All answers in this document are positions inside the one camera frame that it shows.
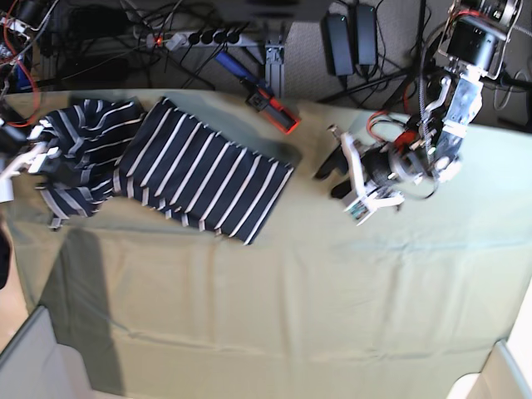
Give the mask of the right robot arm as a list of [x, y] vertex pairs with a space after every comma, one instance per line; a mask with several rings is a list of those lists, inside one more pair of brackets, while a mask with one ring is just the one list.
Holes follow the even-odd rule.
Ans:
[[[44, 162], [57, 151], [44, 133], [51, 124], [39, 116], [42, 95], [26, 59], [47, 30], [56, 1], [1, 2], [1, 190], [25, 170], [41, 171]], [[6, 100], [14, 73], [27, 78], [32, 93], [32, 114], [21, 116]]]

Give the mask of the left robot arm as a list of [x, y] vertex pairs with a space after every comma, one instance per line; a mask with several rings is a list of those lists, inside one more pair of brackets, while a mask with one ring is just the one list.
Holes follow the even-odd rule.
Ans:
[[314, 177], [334, 170], [346, 179], [331, 190], [345, 212], [362, 224], [378, 210], [400, 209], [408, 185], [452, 180], [461, 168], [460, 148], [469, 124], [482, 107], [485, 83], [502, 77], [505, 50], [523, 7], [521, 1], [454, 1], [445, 22], [419, 46], [419, 112], [400, 121], [384, 106], [373, 113], [366, 131], [371, 145], [354, 134], [329, 126], [338, 145]]

